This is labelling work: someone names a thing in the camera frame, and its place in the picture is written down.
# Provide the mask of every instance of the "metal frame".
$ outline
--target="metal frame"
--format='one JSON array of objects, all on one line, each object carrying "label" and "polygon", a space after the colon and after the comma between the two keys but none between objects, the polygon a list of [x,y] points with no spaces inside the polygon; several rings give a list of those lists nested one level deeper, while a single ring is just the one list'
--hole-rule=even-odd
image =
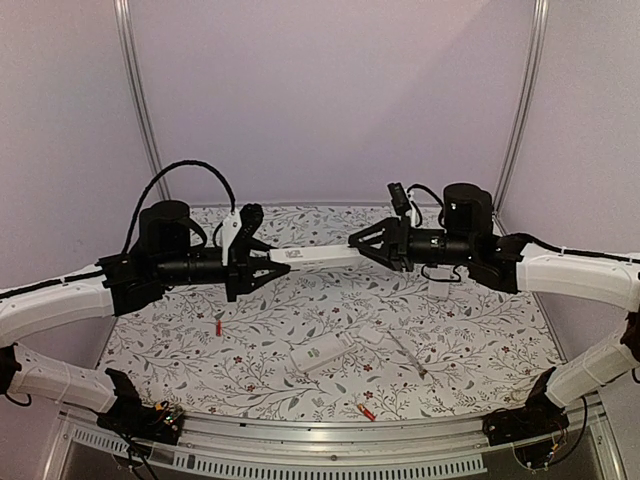
[{"label": "metal frame", "polygon": [[[138,56],[133,38],[129,0],[114,0],[114,5],[124,66],[127,71],[129,88],[131,89],[131,98],[136,110],[138,125],[140,126],[140,135],[142,136],[142,143],[147,153],[149,167],[151,168],[152,175],[155,176],[162,169],[162,162],[160,161],[158,145],[151,124],[151,116],[149,115],[149,109],[147,108],[147,101],[142,87],[140,65],[138,64]],[[156,184],[156,187],[162,200],[169,200],[171,198],[169,185],[165,178],[161,178]]]},{"label": "metal frame", "polygon": [[524,129],[527,123],[527,116],[533,100],[533,92],[540,69],[540,59],[542,57],[542,47],[544,44],[544,34],[547,28],[547,14],[549,10],[548,0],[536,0],[533,15],[533,25],[531,28],[531,40],[529,43],[529,53],[522,82],[520,102],[516,112],[516,118],[511,129],[507,153],[500,172],[496,194],[494,195],[494,208],[499,215],[504,206],[513,171],[516,165],[518,152],[524,137]]},{"label": "metal frame", "polygon": [[[598,445],[601,468],[608,475],[606,478],[624,479],[600,398],[592,394],[587,401],[590,432]],[[570,430],[578,430],[584,415],[582,403],[573,403],[567,412]],[[158,467],[215,478],[259,478],[260,475],[247,473],[253,469],[256,474],[266,472],[266,478],[274,479],[302,479],[305,472],[309,478],[315,472],[315,478],[323,474],[324,478],[335,480],[384,478],[383,472],[395,472],[395,478],[408,479],[420,478],[423,468],[434,472],[424,478],[447,478],[445,473],[460,476],[455,465],[469,465],[467,462],[473,463],[474,459],[473,470],[480,473],[484,470],[484,453],[549,437],[490,447],[482,433],[481,418],[482,414],[470,414],[397,422],[315,423],[190,414],[179,445],[154,444],[149,461]],[[120,438],[98,428],[92,413],[68,407],[60,421],[46,480],[60,478],[72,442],[124,455]],[[447,465],[449,472],[444,471]]]},{"label": "metal frame", "polygon": [[[144,94],[142,77],[140,74],[140,66],[136,53],[135,40],[133,36],[133,24],[131,22],[131,12],[129,9],[129,0],[114,0],[116,23],[118,25],[118,33],[122,46],[122,54],[131,89],[131,97],[136,110],[138,124],[140,126],[140,134],[147,153],[147,159],[153,175],[156,175],[162,169],[162,162],[156,142],[151,116],[147,106]],[[527,116],[533,99],[533,92],[538,76],[540,59],[542,57],[542,48],[544,44],[544,35],[547,26],[548,0],[536,0],[534,6],[533,23],[531,28],[531,38],[529,42],[529,51],[527,54],[527,62],[525,67],[522,90],[518,102],[516,118],[509,136],[509,143],[505,156],[496,193],[494,195],[495,210],[499,214],[504,206],[507,191],[511,183],[513,171],[516,164],[524,129],[526,126]],[[162,178],[157,183],[158,193],[162,200],[171,198],[169,186],[166,179]]]}]

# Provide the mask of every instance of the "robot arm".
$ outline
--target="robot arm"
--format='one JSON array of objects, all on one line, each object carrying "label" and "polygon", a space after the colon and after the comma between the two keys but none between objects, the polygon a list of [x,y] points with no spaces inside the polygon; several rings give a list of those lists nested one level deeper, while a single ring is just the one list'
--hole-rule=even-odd
[{"label": "robot arm", "polygon": [[627,325],[571,362],[544,372],[525,406],[485,417],[490,443],[513,442],[566,428],[564,407],[640,366],[640,261],[556,248],[526,234],[493,233],[491,196],[475,185],[444,190],[442,229],[415,228],[410,198],[390,184],[399,218],[387,218],[351,235],[349,245],[388,268],[412,271],[414,263],[464,265],[469,277],[507,293],[552,292],[598,300],[629,312]]},{"label": "robot arm", "polygon": [[[100,426],[175,444],[182,427],[179,407],[144,406],[123,372],[79,368],[16,342],[78,320],[135,312],[177,285],[224,283],[227,299],[235,301],[291,268],[251,254],[271,249],[253,238],[262,218],[255,204],[232,211],[223,221],[222,245],[206,247],[206,235],[189,218],[186,204],[159,202],[141,212],[140,236],[129,252],[65,277],[0,292],[0,394],[82,406],[98,414]],[[202,240],[196,246],[192,232]]]}]

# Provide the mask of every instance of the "small white box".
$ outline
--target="small white box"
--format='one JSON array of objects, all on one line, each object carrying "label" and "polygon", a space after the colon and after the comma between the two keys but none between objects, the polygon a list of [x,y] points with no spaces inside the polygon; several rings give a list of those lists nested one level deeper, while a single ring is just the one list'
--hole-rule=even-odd
[{"label": "small white box", "polygon": [[291,360],[298,370],[307,373],[356,348],[347,332],[329,333],[291,350]]}]

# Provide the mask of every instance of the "vent grille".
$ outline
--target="vent grille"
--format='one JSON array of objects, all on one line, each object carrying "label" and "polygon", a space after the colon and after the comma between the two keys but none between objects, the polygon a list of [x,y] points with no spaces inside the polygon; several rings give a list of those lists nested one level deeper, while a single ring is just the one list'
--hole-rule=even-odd
[{"label": "vent grille", "polygon": [[102,450],[103,452],[123,454],[127,451],[127,444],[124,441],[113,438],[111,435],[97,433],[82,427],[76,426],[73,439],[77,443]]},{"label": "vent grille", "polygon": [[[126,455],[127,444],[105,432],[76,425],[73,440],[115,455]],[[173,464],[164,467],[225,480],[444,480],[485,473],[482,455],[468,455],[439,462],[411,466],[363,467],[280,467],[244,464],[212,457],[174,452]]]},{"label": "vent grille", "polygon": [[227,462],[202,455],[176,453],[174,468],[224,479],[254,480],[419,480],[460,478],[484,473],[481,455],[430,462],[406,467],[305,468],[256,467]]}]

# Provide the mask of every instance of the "red object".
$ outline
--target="red object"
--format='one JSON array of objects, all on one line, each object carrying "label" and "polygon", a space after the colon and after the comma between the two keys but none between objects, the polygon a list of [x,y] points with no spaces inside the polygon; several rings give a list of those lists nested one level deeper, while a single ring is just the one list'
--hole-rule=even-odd
[{"label": "red object", "polygon": [[372,422],[375,422],[376,416],[373,413],[371,413],[369,410],[367,410],[367,407],[365,407],[364,405],[359,403],[358,404],[358,410],[360,410],[362,412],[362,414],[365,417],[367,417],[369,420],[371,420]]}]

